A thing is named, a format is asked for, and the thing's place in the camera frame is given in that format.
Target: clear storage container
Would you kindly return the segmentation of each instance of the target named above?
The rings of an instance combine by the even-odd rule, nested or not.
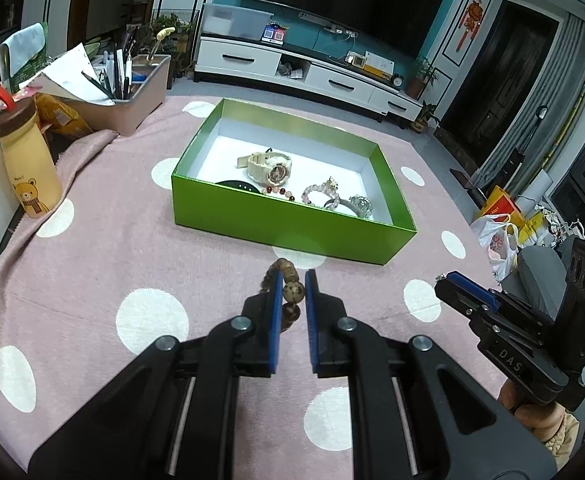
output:
[[[230,5],[205,4],[202,31],[208,34],[261,40],[273,14]]]

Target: drawer handle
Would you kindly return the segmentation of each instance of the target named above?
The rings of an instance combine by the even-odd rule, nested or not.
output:
[[[408,109],[407,108],[403,108],[402,106],[399,106],[397,104],[394,104],[392,101],[388,101],[387,102],[390,106],[394,106],[395,108],[399,108],[399,110],[406,112]]]
[[[336,86],[338,88],[343,88],[344,90],[348,90],[349,92],[352,92],[354,90],[354,86],[348,86],[348,85],[344,85],[343,83],[339,83],[337,81],[332,81],[332,79],[329,79],[328,82],[332,85],[332,86]]]
[[[250,59],[249,57],[239,57],[239,56],[231,56],[230,54],[221,54],[223,59],[229,59],[230,61],[242,61],[244,63],[254,63],[254,59]]]

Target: tile floor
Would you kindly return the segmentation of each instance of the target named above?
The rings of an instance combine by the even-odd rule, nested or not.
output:
[[[349,121],[370,128],[371,130],[377,130],[388,135],[399,137],[399,139],[406,140],[415,147],[415,150],[421,155],[421,157],[423,157],[423,160],[426,161],[426,164],[428,164],[432,173],[434,173],[441,184],[443,184],[467,222],[471,222],[473,216],[477,213],[477,206],[475,206],[474,202],[470,200],[466,191],[449,171],[450,168],[461,170],[461,166],[431,133],[415,134],[410,130],[399,128],[399,126],[390,121],[379,123],[374,119],[346,110],[341,110],[340,108],[284,94],[211,82],[195,83],[187,78],[176,79],[172,90],[168,91],[168,95],[230,97],[246,101],[274,104],[293,108],[295,110],[304,110],[310,113],[333,117],[342,121]]]

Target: screw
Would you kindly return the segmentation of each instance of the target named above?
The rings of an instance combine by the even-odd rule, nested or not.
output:
[[[352,319],[352,317],[342,317],[337,320],[336,325],[339,328],[339,330],[350,332],[351,330],[354,330],[357,327],[357,320]]]
[[[163,351],[167,352],[168,350],[172,350],[177,343],[176,339],[171,335],[162,335],[159,339],[155,341],[155,346]]]
[[[250,325],[252,325],[252,321],[246,316],[237,316],[230,321],[230,326],[235,330],[248,330]]]
[[[432,348],[432,339],[425,335],[418,335],[413,338],[413,346],[422,352],[428,352]]]

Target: person's hand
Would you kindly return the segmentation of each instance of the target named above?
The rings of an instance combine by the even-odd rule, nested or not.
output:
[[[565,415],[565,408],[556,402],[546,406],[522,404],[523,394],[509,379],[501,387],[499,401],[506,409],[514,411],[514,418],[530,428],[541,442],[547,442],[557,433]]]

